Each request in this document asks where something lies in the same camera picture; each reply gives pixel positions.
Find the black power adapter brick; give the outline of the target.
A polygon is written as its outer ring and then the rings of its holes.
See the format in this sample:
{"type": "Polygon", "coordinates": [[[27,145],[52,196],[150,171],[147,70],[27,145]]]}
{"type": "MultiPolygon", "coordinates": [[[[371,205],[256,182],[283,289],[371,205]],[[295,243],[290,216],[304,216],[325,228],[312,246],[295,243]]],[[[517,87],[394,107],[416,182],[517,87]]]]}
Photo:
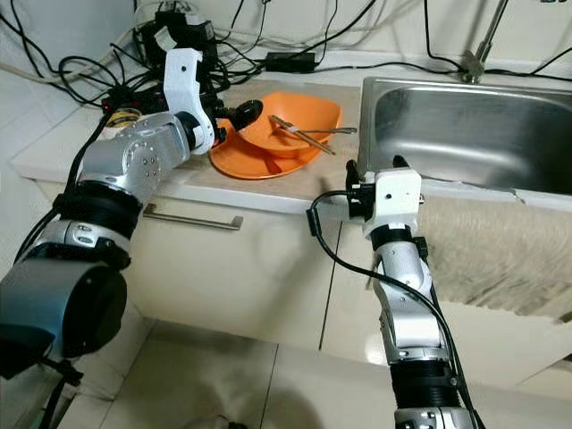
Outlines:
{"type": "Polygon", "coordinates": [[[269,52],[261,66],[266,72],[310,73],[319,63],[312,52],[269,52]]]}

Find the beige ribbed counter mat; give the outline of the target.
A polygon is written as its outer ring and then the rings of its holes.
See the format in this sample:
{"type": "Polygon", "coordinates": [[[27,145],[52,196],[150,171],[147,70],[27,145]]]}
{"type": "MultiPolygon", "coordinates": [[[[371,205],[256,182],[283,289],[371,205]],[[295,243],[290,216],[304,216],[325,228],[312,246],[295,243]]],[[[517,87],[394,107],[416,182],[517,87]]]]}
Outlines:
{"type": "MultiPolygon", "coordinates": [[[[229,89],[223,99],[232,105],[255,97],[265,97],[273,91],[289,91],[338,102],[343,111],[341,125],[358,125],[361,98],[359,87],[255,80],[229,89]]],[[[174,183],[184,185],[184,187],[234,189],[234,191],[255,193],[255,195],[310,201],[320,192],[328,191],[328,189],[343,189],[346,184],[346,163],[349,159],[356,159],[358,156],[356,135],[336,135],[331,139],[331,146],[338,155],[321,154],[317,160],[297,172],[266,180],[233,179],[218,172],[203,156],[198,156],[181,167],[181,172],[185,172],[187,177],[175,179],[174,183]]]]}

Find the orange plastic bowl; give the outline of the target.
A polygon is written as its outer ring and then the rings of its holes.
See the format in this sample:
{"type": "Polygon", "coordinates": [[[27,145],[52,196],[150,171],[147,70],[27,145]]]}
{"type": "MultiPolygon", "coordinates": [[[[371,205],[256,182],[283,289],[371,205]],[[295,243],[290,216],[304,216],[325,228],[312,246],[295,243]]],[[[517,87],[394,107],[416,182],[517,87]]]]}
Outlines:
{"type": "Polygon", "coordinates": [[[297,156],[304,148],[319,147],[310,146],[305,139],[278,126],[271,117],[281,118],[298,130],[332,130],[341,126],[342,106],[331,99],[274,91],[260,101],[263,102],[260,117],[238,134],[253,146],[265,148],[276,156],[297,156]]]}

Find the black charger device with labels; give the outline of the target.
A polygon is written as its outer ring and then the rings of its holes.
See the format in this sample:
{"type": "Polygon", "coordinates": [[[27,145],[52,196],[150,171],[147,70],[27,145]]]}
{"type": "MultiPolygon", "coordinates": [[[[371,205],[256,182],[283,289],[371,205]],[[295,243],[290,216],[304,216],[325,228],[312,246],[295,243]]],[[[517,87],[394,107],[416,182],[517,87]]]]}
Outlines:
{"type": "Polygon", "coordinates": [[[218,57],[212,23],[197,13],[158,11],[139,26],[136,41],[142,48],[144,65],[152,70],[163,69],[167,53],[174,48],[196,49],[204,60],[218,57]]]}

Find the cream kitchen cabinet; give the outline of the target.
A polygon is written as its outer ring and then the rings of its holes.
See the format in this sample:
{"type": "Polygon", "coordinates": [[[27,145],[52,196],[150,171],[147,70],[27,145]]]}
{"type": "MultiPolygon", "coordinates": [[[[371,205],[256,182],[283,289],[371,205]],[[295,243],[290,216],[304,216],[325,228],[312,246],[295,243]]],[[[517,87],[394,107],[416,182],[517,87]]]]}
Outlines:
{"type": "MultiPolygon", "coordinates": [[[[128,297],[146,317],[383,366],[380,304],[366,278],[339,268],[302,214],[174,198],[161,213],[240,231],[143,218],[132,233],[128,297]]],[[[572,400],[572,323],[442,303],[470,383],[572,400]]]]}

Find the chrome faucet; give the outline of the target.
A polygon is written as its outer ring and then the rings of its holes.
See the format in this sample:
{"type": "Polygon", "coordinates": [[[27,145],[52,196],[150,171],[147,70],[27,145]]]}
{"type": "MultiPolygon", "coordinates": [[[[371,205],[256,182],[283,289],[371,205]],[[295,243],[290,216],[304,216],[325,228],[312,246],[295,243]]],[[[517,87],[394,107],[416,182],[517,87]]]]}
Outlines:
{"type": "Polygon", "coordinates": [[[499,0],[490,18],[489,29],[474,52],[465,52],[462,56],[460,80],[465,83],[478,83],[486,71],[486,63],[492,50],[493,40],[497,34],[509,0],[499,0]]]}

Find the stainless steel sink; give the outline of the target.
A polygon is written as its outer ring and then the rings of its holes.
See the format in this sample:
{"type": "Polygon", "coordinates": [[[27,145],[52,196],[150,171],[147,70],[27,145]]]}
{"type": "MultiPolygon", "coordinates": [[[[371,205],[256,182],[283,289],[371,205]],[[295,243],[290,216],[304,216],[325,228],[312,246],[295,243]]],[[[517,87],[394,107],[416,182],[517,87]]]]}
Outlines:
{"type": "Polygon", "coordinates": [[[425,179],[572,196],[572,89],[369,77],[361,172],[396,156],[425,179]]]}

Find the black power strip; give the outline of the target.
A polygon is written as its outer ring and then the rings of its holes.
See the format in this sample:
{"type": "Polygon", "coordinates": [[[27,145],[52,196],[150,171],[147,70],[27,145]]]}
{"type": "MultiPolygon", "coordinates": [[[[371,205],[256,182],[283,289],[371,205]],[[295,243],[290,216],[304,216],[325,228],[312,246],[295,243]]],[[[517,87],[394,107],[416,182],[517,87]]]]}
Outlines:
{"type": "Polygon", "coordinates": [[[136,83],[113,85],[99,99],[98,106],[103,111],[134,109],[141,114],[156,114],[169,109],[164,96],[163,82],[160,80],[141,80],[136,83]]]}

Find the orange plastic plate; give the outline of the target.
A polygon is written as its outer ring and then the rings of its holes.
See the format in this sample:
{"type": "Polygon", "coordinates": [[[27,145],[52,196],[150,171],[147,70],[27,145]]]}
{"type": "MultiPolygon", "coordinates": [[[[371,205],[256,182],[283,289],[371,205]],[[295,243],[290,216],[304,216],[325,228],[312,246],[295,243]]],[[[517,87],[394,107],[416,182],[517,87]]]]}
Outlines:
{"type": "Polygon", "coordinates": [[[276,156],[265,148],[253,146],[237,132],[229,132],[222,143],[208,152],[211,164],[218,172],[242,180],[265,180],[279,177],[306,167],[325,152],[307,147],[297,156],[276,156]]]}

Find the beige fluffy towel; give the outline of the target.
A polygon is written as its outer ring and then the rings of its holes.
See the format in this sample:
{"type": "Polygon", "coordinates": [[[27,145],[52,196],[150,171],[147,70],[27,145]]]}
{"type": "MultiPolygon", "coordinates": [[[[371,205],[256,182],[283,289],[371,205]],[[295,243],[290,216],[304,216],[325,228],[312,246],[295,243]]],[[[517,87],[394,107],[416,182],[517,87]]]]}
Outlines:
{"type": "Polygon", "coordinates": [[[572,322],[572,211],[428,196],[418,233],[446,301],[572,322]]]}

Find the white tape roll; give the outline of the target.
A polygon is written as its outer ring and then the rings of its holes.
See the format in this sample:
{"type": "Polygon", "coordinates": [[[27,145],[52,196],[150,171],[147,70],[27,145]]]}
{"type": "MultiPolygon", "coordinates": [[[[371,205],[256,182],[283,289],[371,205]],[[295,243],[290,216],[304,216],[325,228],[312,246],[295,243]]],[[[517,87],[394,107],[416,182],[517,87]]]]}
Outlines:
{"type": "Polygon", "coordinates": [[[128,126],[134,125],[138,122],[140,118],[143,117],[143,113],[138,109],[131,109],[131,107],[118,107],[115,109],[106,122],[104,122],[104,134],[111,132],[114,135],[115,132],[123,130],[128,126]]]}

